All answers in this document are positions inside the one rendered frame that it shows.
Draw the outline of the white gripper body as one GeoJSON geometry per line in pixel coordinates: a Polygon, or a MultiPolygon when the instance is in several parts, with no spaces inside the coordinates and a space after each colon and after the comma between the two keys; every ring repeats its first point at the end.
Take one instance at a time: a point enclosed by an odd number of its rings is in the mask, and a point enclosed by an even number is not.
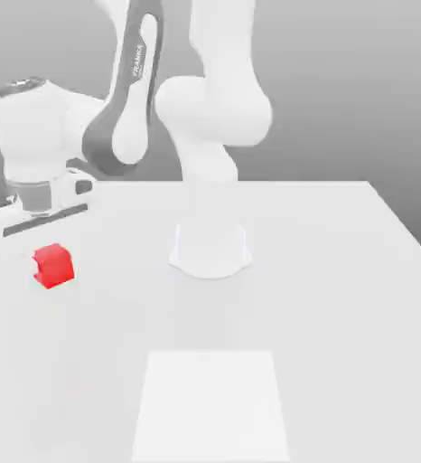
{"type": "Polygon", "coordinates": [[[88,209],[87,203],[79,203],[45,216],[32,216],[23,210],[20,202],[0,207],[0,247],[11,236],[86,212],[88,209]]]}

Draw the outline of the small red cube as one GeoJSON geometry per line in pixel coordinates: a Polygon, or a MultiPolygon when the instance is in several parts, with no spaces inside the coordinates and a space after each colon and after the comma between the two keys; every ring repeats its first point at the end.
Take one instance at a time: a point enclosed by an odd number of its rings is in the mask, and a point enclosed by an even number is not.
{"type": "Polygon", "coordinates": [[[74,268],[69,251],[59,243],[42,247],[33,253],[37,265],[34,278],[50,289],[74,279],[74,268]]]}

